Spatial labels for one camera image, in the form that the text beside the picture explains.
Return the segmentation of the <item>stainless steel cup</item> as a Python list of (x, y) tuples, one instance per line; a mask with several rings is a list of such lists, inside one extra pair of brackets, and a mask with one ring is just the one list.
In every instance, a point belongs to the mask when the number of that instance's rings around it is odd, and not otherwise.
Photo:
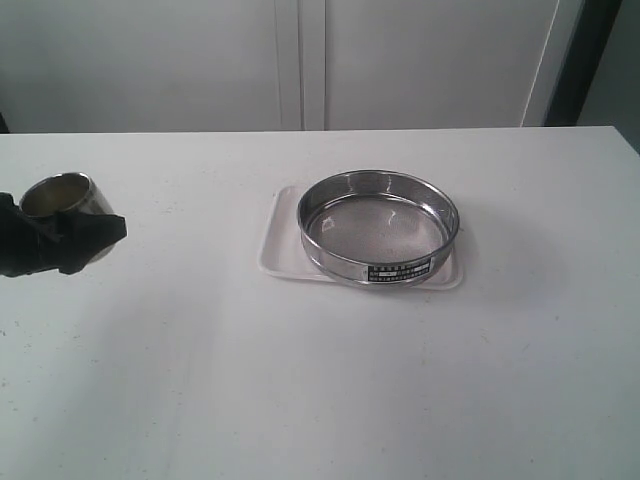
[[(16, 205), (29, 223), (30, 233), (16, 235), (17, 239), (14, 241), (15, 267), (5, 266), (3, 268), (3, 273), (7, 276), (35, 273), (33, 267), (37, 262), (38, 243), (37, 228), (34, 226), (35, 220), (42, 220), (57, 212), (118, 215), (95, 181), (82, 172), (59, 173), (45, 178), (31, 186)], [(103, 251), (91, 263), (104, 258), (113, 250), (114, 246)]]

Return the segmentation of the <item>round stainless steel sieve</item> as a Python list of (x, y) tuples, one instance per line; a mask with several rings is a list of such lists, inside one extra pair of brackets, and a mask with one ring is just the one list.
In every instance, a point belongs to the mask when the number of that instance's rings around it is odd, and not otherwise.
[(444, 266), (460, 229), (457, 206), (409, 174), (356, 170), (312, 185), (297, 206), (307, 258), (328, 277), (365, 288), (423, 283)]

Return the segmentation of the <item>white cabinet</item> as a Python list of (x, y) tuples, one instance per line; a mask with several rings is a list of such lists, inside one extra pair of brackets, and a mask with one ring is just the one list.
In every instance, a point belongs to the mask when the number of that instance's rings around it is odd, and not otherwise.
[(539, 126), (582, 1), (5, 1), (17, 133)]

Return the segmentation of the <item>white plastic tray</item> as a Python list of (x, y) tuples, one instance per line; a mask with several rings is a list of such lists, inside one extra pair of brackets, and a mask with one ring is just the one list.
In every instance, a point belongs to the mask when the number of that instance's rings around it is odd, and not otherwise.
[[(291, 281), (333, 283), (316, 268), (304, 252), (297, 224), (297, 206), (304, 193), (299, 185), (282, 188), (274, 197), (258, 254), (258, 266), (266, 274)], [(455, 250), (438, 272), (412, 288), (445, 291), (462, 283), (463, 265)]]

